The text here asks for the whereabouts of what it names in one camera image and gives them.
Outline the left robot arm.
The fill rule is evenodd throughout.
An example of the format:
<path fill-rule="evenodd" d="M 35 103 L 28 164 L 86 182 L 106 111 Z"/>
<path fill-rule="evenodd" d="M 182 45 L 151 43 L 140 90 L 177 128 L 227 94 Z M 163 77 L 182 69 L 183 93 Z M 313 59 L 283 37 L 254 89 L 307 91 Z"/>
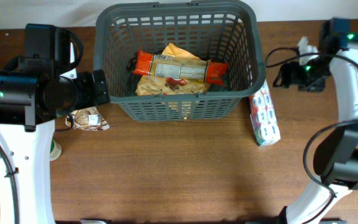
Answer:
<path fill-rule="evenodd" d="M 0 70 L 0 221 L 54 223 L 50 148 L 55 120 L 109 103 L 102 70 L 70 72 L 83 44 L 71 31 L 45 24 L 25 27 L 24 54 Z"/>

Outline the dark grey plastic basket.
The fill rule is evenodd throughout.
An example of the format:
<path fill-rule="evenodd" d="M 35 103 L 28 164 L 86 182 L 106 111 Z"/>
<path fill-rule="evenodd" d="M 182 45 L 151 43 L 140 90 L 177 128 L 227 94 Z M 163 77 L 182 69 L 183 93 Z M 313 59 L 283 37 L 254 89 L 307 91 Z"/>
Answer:
<path fill-rule="evenodd" d="M 96 21 L 94 68 L 137 121 L 222 118 L 265 83 L 257 19 L 242 1 L 113 5 Z"/>

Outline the orange spaghetti pasta packet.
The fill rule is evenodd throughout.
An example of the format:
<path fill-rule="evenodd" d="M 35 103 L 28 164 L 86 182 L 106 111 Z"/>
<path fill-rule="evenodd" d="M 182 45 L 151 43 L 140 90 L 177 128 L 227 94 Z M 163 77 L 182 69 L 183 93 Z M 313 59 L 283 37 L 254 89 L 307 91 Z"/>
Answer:
<path fill-rule="evenodd" d="M 228 66 L 228 63 L 150 54 L 139 50 L 133 74 L 197 80 L 198 82 L 224 86 L 222 76 L 226 73 Z"/>

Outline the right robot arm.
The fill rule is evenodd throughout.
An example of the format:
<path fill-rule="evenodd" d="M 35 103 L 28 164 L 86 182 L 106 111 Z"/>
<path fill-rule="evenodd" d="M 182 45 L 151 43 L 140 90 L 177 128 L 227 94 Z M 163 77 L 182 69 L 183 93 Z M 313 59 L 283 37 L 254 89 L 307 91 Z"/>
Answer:
<path fill-rule="evenodd" d="M 358 34 L 348 19 L 334 17 L 319 30 L 317 46 L 303 37 L 296 55 L 278 63 L 274 87 L 297 85 L 300 91 L 321 92 L 334 79 L 338 121 L 322 129 L 325 139 L 304 168 L 310 183 L 300 197 L 282 209 L 279 223 L 322 223 L 343 197 L 358 190 Z"/>

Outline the yellow instant coffee bag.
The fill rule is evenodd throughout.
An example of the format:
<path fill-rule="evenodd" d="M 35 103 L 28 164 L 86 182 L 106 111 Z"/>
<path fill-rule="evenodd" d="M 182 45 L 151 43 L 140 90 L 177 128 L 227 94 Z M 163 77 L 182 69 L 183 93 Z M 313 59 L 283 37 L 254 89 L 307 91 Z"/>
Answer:
<path fill-rule="evenodd" d="M 193 60 L 201 60 L 199 57 L 190 52 L 169 43 L 162 51 L 162 55 L 172 57 L 188 58 Z M 201 83 L 196 80 L 161 78 L 155 76 L 142 76 L 137 84 L 136 94 L 143 95 L 181 95 L 206 93 L 211 84 Z"/>

